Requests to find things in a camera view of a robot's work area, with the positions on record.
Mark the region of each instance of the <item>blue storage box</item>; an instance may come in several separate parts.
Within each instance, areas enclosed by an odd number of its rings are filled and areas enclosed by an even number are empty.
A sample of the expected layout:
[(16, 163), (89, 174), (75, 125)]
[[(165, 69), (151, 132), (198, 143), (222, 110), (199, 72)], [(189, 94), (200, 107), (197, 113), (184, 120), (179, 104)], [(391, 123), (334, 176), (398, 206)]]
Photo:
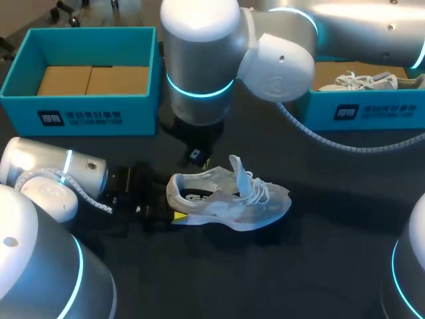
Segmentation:
[[(329, 58), (318, 60), (329, 61)], [(409, 78), (425, 73), (405, 71)], [(318, 92), (310, 89), (296, 101), (296, 106), (299, 120), (313, 131), (425, 128), (425, 90)]]
[[(148, 66), (145, 94), (37, 96), (48, 66)], [(161, 57), (154, 27), (31, 29), (0, 102), (20, 136), (154, 135)]]

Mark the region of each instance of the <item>cardboard box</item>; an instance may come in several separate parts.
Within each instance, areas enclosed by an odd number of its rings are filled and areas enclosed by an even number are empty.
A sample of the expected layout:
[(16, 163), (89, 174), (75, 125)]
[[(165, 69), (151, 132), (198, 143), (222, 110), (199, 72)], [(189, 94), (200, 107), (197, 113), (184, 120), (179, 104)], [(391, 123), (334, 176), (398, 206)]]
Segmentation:
[(85, 95), (91, 71), (91, 66), (48, 66), (37, 95)]
[(407, 78), (403, 68), (360, 62), (316, 63), (313, 87), (296, 101), (299, 120), (313, 131), (425, 128), (425, 90), (317, 91), (342, 74), (357, 76), (384, 73)]
[(144, 66), (93, 68), (86, 94), (146, 94), (148, 82), (149, 68)]
[(31, 29), (0, 102), (20, 136), (154, 135), (161, 68), (154, 27)]

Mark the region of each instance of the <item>black table surface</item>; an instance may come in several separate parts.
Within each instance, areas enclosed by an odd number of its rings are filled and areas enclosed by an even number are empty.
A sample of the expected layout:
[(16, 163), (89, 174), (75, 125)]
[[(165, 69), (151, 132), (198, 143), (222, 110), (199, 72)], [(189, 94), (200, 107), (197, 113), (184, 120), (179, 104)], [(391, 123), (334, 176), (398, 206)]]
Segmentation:
[[(9, 67), (0, 64), (0, 84)], [(255, 176), (291, 191), (288, 216), (247, 233), (217, 224), (146, 233), (133, 223), (125, 238), (101, 237), (118, 290), (117, 318), (381, 318), (381, 276), (425, 191), (425, 143), (387, 154), (334, 150), (299, 132), (241, 84), (234, 91), (209, 166), (230, 169), (228, 155), (240, 156)], [(418, 133), (325, 136), (380, 146)], [(13, 136), (0, 108), (1, 150)], [(152, 137), (33, 139), (110, 164), (147, 161), (164, 174), (199, 171), (177, 165), (187, 147), (160, 126)]]

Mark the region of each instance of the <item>white sneaker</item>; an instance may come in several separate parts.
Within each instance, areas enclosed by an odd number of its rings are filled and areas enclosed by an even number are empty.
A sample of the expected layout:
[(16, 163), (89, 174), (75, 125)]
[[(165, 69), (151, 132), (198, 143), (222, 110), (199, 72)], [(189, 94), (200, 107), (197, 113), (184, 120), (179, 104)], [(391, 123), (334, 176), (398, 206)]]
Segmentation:
[(359, 91), (359, 90), (397, 90), (398, 79), (395, 75), (384, 72), (375, 76), (340, 75), (334, 84), (325, 85), (318, 91)]
[(229, 156), (234, 172), (215, 167), (200, 174), (175, 174), (167, 185), (168, 204), (187, 214), (178, 224), (222, 223), (235, 231), (269, 225), (291, 206), (289, 191), (253, 178), (240, 158)]

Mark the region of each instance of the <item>printed logo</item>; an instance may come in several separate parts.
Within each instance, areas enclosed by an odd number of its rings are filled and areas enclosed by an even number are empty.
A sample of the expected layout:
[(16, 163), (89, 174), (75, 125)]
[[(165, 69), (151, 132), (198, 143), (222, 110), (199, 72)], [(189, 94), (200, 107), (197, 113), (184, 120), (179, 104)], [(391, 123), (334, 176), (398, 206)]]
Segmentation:
[(186, 195), (185, 199), (187, 199), (188, 201), (202, 201), (203, 199), (206, 199), (207, 197), (208, 196), (189, 194), (189, 195)]
[(43, 126), (64, 126), (64, 120), (58, 111), (38, 111)]
[(340, 104), (333, 117), (334, 120), (354, 120), (359, 111), (358, 104)]

